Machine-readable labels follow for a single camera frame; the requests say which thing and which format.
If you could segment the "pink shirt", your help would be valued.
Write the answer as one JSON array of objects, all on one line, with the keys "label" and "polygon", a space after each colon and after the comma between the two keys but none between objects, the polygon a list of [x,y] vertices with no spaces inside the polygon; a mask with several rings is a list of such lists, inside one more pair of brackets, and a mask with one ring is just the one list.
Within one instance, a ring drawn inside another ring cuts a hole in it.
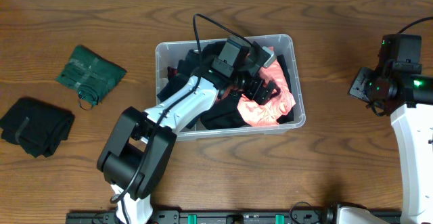
[{"label": "pink shirt", "polygon": [[275,126],[293,120],[292,108],[296,101],[291,92],[290,75],[283,55],[269,67],[260,70],[260,76],[269,82],[271,79],[281,89],[280,94],[265,105],[249,100],[234,89],[224,94],[222,100],[209,110],[209,129]]}]

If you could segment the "black garment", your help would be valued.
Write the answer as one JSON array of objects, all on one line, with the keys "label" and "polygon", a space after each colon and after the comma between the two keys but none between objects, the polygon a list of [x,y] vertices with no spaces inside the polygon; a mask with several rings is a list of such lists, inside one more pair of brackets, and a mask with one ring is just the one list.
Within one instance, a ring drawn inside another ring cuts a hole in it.
[{"label": "black garment", "polygon": [[[218,55],[223,48],[224,41],[216,42],[203,48],[203,55]],[[193,70],[198,67],[198,53],[193,50],[188,51],[183,60],[179,60],[175,75],[169,78],[170,85],[167,96],[170,96],[187,82],[187,75],[191,75]],[[259,105],[255,101],[248,99],[239,92],[228,92],[223,99],[214,104],[211,109],[201,114],[200,121],[206,129],[230,129],[246,125],[252,127],[281,125],[294,120],[292,108],[296,101],[291,92],[290,75],[283,55],[277,56],[277,61],[270,67],[262,68],[259,71],[260,78],[265,80],[265,84],[274,82],[279,88],[279,94],[272,97],[265,105]]]}]

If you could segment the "dark navy cloth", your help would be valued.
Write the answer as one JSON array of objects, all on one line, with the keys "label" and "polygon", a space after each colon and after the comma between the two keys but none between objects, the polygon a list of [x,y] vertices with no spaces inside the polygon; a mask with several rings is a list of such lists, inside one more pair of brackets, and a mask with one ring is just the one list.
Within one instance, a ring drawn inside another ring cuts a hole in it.
[{"label": "dark navy cloth", "polygon": [[169,77],[165,87],[157,94],[160,102],[164,102],[169,97],[182,89],[189,80],[189,76],[178,73],[175,76]]}]

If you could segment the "dark green shirt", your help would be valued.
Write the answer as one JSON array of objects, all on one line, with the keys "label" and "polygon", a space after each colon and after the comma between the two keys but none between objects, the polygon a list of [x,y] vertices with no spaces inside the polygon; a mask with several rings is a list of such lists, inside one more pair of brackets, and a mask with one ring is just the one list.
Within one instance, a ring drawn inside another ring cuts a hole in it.
[{"label": "dark green shirt", "polygon": [[55,80],[76,91],[79,106],[91,110],[102,102],[126,73],[121,66],[104,59],[84,45],[77,45]]}]

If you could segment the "black cloth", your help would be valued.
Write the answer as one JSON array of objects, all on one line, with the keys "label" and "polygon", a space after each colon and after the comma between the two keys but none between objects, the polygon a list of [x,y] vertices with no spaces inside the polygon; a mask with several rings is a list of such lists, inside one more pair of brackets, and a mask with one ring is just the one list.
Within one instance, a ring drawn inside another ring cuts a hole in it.
[{"label": "black cloth", "polygon": [[69,110],[22,97],[1,118],[1,138],[35,158],[47,158],[68,139],[74,119]]}]

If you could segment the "red plaid flannel shirt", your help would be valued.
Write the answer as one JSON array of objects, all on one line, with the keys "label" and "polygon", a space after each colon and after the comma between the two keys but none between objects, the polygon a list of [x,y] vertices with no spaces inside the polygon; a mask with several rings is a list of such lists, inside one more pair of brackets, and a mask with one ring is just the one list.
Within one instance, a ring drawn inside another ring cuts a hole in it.
[{"label": "red plaid flannel shirt", "polygon": [[167,67],[167,79],[168,80],[171,80],[172,78],[176,77],[177,73],[178,73],[177,68],[173,68],[170,66]]}]

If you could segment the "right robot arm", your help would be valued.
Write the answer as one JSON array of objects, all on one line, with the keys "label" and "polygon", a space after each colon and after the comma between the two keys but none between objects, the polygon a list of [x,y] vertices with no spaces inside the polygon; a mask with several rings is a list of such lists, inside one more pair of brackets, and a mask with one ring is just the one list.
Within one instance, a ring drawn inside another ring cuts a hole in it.
[{"label": "right robot arm", "polygon": [[389,116],[403,183],[401,223],[432,222],[432,77],[420,63],[421,37],[385,35],[375,69],[362,67],[348,94]]}]

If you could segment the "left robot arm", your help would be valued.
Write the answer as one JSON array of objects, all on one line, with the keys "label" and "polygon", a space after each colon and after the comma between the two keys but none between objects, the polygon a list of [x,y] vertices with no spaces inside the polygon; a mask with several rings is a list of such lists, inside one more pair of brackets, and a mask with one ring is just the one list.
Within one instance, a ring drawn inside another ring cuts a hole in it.
[{"label": "left robot arm", "polygon": [[117,120],[97,169],[112,186],[117,223],[147,223],[153,213],[150,195],[160,182],[178,133],[213,107],[233,87],[260,104],[276,85],[258,75],[277,58],[273,50],[229,37],[219,54],[203,55],[186,84],[160,104],[139,111],[127,108]]}]

